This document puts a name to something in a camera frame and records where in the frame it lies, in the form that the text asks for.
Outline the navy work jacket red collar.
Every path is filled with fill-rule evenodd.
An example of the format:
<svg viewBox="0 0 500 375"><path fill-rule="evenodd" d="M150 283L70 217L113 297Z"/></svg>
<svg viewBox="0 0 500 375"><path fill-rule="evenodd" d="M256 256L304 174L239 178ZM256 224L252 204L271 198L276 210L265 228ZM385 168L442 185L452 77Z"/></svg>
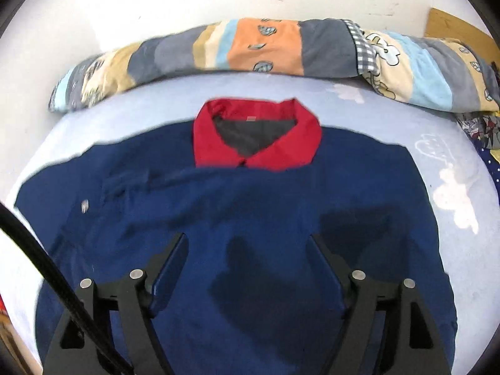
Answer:
<svg viewBox="0 0 500 375"><path fill-rule="evenodd" d="M72 285L117 279L187 236L153 322L178 374L319 371L345 307L308 262L314 234L371 278L413 279L454 358L453 291L411 155L323 127L297 100L206 102L193 120L45 167L15 205Z"/></svg>

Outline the light blue cloud bed sheet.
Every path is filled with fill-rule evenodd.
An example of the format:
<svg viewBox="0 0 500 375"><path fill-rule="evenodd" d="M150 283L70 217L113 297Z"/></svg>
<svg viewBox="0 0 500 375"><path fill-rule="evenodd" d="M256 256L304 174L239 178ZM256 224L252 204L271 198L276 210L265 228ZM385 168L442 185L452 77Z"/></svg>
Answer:
<svg viewBox="0 0 500 375"><path fill-rule="evenodd" d="M219 74L161 80L66 116L42 110L32 128L1 119L1 199L11 207L21 183L42 167L161 124L198 114L219 97L296 98L325 126L407 148L437 218L440 252L457 307L453 372L479 361L499 324L499 201L496 181L447 112L381 97L362 80Z"/></svg>

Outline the dark patterned pillow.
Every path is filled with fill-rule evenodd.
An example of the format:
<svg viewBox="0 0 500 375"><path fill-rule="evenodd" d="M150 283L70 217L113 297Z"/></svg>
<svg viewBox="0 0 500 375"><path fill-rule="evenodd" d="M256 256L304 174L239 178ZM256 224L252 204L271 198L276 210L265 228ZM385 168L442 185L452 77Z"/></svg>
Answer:
<svg viewBox="0 0 500 375"><path fill-rule="evenodd" d="M496 112L457 113L457 122L469 136L490 177L500 191L500 118Z"/></svg>

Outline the striped patchwork rolled quilt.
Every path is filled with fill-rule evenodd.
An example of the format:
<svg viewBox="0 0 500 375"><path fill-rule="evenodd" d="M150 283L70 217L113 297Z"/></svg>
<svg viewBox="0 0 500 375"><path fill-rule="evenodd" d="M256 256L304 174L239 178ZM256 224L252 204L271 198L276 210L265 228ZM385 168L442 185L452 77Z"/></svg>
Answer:
<svg viewBox="0 0 500 375"><path fill-rule="evenodd" d="M204 72L364 78L384 97L450 113L496 112L492 66L451 38L369 31L349 19L231 19L90 57L57 83L53 112L89 108L155 80Z"/></svg>

